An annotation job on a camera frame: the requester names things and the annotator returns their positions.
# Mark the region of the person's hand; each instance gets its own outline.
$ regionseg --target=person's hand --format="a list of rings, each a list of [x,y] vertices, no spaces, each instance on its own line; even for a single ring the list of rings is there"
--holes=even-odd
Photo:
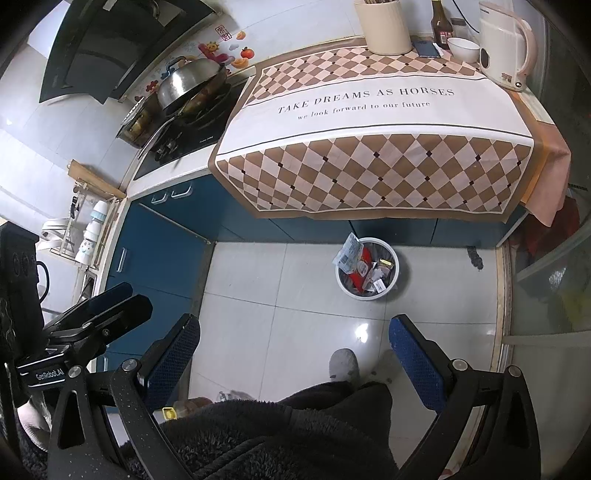
[[[46,452],[49,448],[51,430],[43,415],[34,407],[31,400],[18,407],[17,412],[22,428],[28,437],[35,445]]]

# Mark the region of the beige container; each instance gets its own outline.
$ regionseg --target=beige container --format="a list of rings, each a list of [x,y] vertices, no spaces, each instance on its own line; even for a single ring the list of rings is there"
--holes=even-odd
[[[355,10],[370,51],[378,55],[402,55],[412,49],[399,0],[366,4],[355,0]]]

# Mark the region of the cabinet handle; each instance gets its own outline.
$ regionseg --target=cabinet handle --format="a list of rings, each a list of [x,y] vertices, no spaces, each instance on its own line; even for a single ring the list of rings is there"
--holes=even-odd
[[[173,192],[170,194],[170,198],[172,198],[172,199],[184,199],[185,197],[188,197],[192,193],[193,193],[193,183],[190,183],[189,184],[189,188],[187,189],[186,192],[184,192],[184,193],[175,193],[174,190],[173,190]]]
[[[121,258],[119,259],[119,265],[117,266],[117,273],[123,272],[123,264],[125,263],[125,257],[127,257],[127,249],[124,247],[121,252]]]
[[[160,200],[156,200],[156,197],[152,197],[150,203],[152,205],[160,205],[161,203],[166,202],[168,200],[168,192],[164,192],[164,196]]]

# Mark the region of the red chinese character sticker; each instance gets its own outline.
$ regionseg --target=red chinese character sticker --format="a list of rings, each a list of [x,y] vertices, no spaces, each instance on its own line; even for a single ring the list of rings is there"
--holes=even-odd
[[[226,27],[220,25],[216,27],[217,34],[222,38],[223,41],[230,40],[232,38],[232,34],[226,30]]]

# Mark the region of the tile floor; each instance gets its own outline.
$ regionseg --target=tile floor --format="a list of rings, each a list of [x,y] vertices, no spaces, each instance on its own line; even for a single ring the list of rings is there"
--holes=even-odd
[[[190,397],[215,400],[238,390],[278,401],[328,381],[328,361],[351,348],[367,375],[389,347],[388,322],[406,313],[451,358],[489,369],[496,322],[496,257],[479,250],[484,269],[463,248],[394,247],[398,289],[377,301],[340,290],[332,259],[340,245],[216,245],[200,312]],[[402,465],[434,419],[401,371],[393,399],[390,445]],[[468,435],[469,423],[465,430]],[[459,444],[456,454],[465,447]]]

